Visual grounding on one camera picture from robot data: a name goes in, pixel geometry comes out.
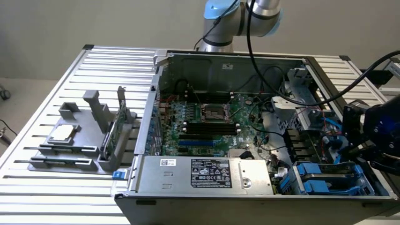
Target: barcode sticker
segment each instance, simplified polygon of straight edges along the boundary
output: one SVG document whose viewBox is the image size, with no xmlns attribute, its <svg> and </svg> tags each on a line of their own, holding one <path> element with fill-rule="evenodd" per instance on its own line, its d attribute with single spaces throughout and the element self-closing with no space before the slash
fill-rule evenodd
<svg viewBox="0 0 400 225">
<path fill-rule="evenodd" d="M 161 159 L 160 160 L 160 166 L 176 166 L 176 159 Z"/>
</svg>

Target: power supply label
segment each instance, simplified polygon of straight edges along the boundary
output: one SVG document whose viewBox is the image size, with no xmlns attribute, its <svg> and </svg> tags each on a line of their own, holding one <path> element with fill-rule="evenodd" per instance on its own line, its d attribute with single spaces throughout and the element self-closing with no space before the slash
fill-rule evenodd
<svg viewBox="0 0 400 225">
<path fill-rule="evenodd" d="M 229 160 L 192 159 L 189 184 L 193 188 L 232 188 Z"/>
</svg>

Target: motherboard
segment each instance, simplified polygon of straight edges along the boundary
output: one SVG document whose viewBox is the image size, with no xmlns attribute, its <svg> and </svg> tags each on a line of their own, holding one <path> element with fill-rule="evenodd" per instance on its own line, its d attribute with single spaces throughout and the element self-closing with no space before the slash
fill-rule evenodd
<svg viewBox="0 0 400 225">
<path fill-rule="evenodd" d="M 161 100 L 163 155 L 232 157 L 267 144 L 259 97 L 191 94 Z"/>
</svg>

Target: gray 3d printed holder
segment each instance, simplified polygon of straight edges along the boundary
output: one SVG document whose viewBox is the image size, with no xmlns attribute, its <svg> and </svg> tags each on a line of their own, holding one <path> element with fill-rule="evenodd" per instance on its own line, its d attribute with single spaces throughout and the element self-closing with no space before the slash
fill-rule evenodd
<svg viewBox="0 0 400 225">
<path fill-rule="evenodd" d="M 103 159 L 100 148 L 117 112 L 111 112 L 107 104 L 100 104 L 99 91 L 87 91 L 83 98 L 91 110 L 79 109 L 73 102 L 61 105 L 61 118 L 37 148 L 37 155 L 29 160 L 31 171 L 112 174 L 117 170 L 136 113 L 128 109 L 120 112 L 127 114 L 127 119 L 116 148 L 108 159 Z"/>
</svg>

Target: aluminum extrusion table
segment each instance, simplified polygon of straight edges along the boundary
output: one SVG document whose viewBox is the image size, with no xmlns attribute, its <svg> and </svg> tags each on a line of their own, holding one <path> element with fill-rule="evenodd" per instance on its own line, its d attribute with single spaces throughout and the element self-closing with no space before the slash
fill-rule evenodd
<svg viewBox="0 0 400 225">
<path fill-rule="evenodd" d="M 121 166 L 131 165 L 135 138 L 155 74 L 153 54 L 153 49 L 112 46 L 81 50 L 0 158 L 1 224 L 129 224 L 111 197 L 111 176 L 32 172 L 27 168 L 28 160 L 37 151 L 35 148 L 44 142 L 59 120 L 57 109 L 63 102 L 76 102 L 80 108 L 88 108 L 81 96 L 85 90 L 99 90 L 100 102 L 116 110 L 116 90 L 120 85 L 127 87 L 127 106 L 139 116 Z M 339 56 L 313 57 L 341 91 L 360 75 L 359 69 Z M 344 98 L 347 102 L 363 99 L 369 105 L 387 100 L 369 81 L 363 81 Z M 127 185 L 125 181 L 119 181 L 117 186 L 123 185 Z"/>
</svg>

